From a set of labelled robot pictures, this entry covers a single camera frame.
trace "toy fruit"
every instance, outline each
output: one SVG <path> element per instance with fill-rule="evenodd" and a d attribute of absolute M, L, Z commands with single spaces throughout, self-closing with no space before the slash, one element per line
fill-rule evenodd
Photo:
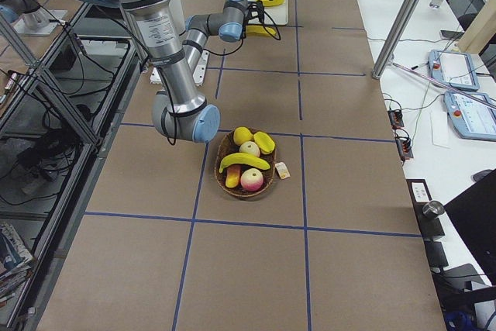
<path fill-rule="evenodd" d="M 250 168 L 241 175 L 241 186 L 246 191 L 257 191 L 264 184 L 264 176 L 256 168 Z"/>
<path fill-rule="evenodd" d="M 276 143 L 265 132 L 257 132 L 253 135 L 253 140 L 260 148 L 262 154 L 270 154 L 276 148 Z"/>
<path fill-rule="evenodd" d="M 234 130 L 233 138 L 234 143 L 240 147 L 246 141 L 253 140 L 253 134 L 246 127 L 238 127 Z"/>
<path fill-rule="evenodd" d="M 220 161 L 219 173 L 221 174 L 224 171 L 224 168 L 229 167 L 231 164 L 247 164 L 261 170 L 270 169 L 270 164 L 262 158 L 257 158 L 254 155 L 246 153 L 232 153 L 230 155 L 226 155 Z"/>
<path fill-rule="evenodd" d="M 260 156 L 260 148 L 253 141 L 246 141 L 239 147 L 240 153 L 247 153 L 254 155 L 255 157 Z"/>
<path fill-rule="evenodd" d="M 227 167 L 226 188 L 235 188 L 241 179 L 241 164 L 233 164 Z"/>

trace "table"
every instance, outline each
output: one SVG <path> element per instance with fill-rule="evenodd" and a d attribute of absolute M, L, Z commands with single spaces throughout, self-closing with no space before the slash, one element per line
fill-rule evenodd
<path fill-rule="evenodd" d="M 401 6 L 402 0 L 358 0 L 363 23 L 367 35 L 371 40 L 370 49 L 377 58 L 384 42 L 373 39 L 385 39 L 388 30 Z M 441 39 L 441 29 L 461 30 L 455 15 L 449 5 L 444 2 L 439 9 L 429 7 L 430 0 L 420 0 L 401 39 L 432 40 Z M 446 41 L 437 43 L 429 41 L 403 41 L 398 44 L 394 52 L 394 60 L 407 67 L 413 67 L 427 61 L 429 51 L 443 50 Z M 483 65 L 477 55 L 473 55 L 474 66 Z M 419 72 L 429 74 L 426 66 L 420 67 Z M 481 67 L 477 72 L 485 72 Z M 494 80 L 488 77 L 478 77 L 480 91 L 487 92 L 491 97 L 496 96 Z M 394 67 L 388 67 L 381 77 L 381 88 L 386 94 L 398 100 L 404 108 L 418 108 L 422 105 L 427 82 L 407 74 Z M 430 103 L 443 90 L 431 86 L 425 97 L 425 103 Z M 496 143 L 475 140 L 463 140 L 458 137 L 450 123 L 449 148 L 438 147 L 432 144 L 432 130 L 430 112 L 445 112 L 443 100 L 438 100 L 422 111 L 418 121 L 417 133 L 413 144 L 413 160 L 407 160 L 403 167 L 406 178 L 426 179 L 427 185 L 434 199 L 447 203 L 461 192 L 469 188 L 473 182 L 472 174 L 483 169 L 496 168 Z M 413 135 L 418 111 L 405 113 L 403 120 L 405 128 Z M 464 246 L 457 231 L 454 229 L 447 215 L 440 217 L 446 236 L 440 241 L 449 260 L 449 266 L 457 267 L 471 263 L 476 270 L 480 267 Z"/>
<path fill-rule="evenodd" d="M 224 0 L 182 2 L 189 16 Z M 39 331 L 445 329 L 357 0 L 289 14 L 280 43 L 210 61 L 222 119 L 206 146 L 167 145 L 142 77 Z M 237 126 L 269 132 L 291 173 L 251 201 L 212 173 Z"/>

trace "lemon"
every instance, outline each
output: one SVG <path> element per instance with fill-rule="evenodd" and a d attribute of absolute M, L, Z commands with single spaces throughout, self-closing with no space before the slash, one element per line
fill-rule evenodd
<path fill-rule="evenodd" d="M 253 134 L 246 127 L 238 127 L 234 130 L 234 143 L 240 147 L 246 141 L 253 140 Z"/>

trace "yellow fruit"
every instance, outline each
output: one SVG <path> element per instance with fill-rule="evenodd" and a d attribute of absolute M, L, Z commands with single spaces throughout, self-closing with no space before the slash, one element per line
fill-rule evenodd
<path fill-rule="evenodd" d="M 262 154 L 270 154 L 276 148 L 276 143 L 265 132 L 257 132 L 253 135 L 255 144 L 258 145 Z"/>
<path fill-rule="evenodd" d="M 241 180 L 241 164 L 232 164 L 227 167 L 226 187 L 235 188 Z"/>
<path fill-rule="evenodd" d="M 240 147 L 246 141 L 253 140 L 253 134 L 246 127 L 238 127 L 234 130 L 234 143 Z"/>
<path fill-rule="evenodd" d="M 226 155 L 220 161 L 219 173 L 221 174 L 224 171 L 224 168 L 229 167 L 231 164 L 247 164 L 251 167 L 259 168 L 261 170 L 270 169 L 270 165 L 268 164 L 268 162 L 266 162 L 262 158 L 258 158 L 254 155 L 246 153 L 232 153 L 230 155 Z"/>

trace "small label tag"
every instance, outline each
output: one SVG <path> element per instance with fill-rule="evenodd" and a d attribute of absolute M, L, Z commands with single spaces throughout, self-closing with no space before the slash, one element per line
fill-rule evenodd
<path fill-rule="evenodd" d="M 289 178 L 291 176 L 284 162 L 276 163 L 275 166 L 276 166 L 277 174 L 279 175 L 281 180 L 284 180 L 285 178 Z"/>
<path fill-rule="evenodd" d="M 422 182 L 412 182 L 412 190 L 418 203 L 429 202 L 429 196 Z"/>

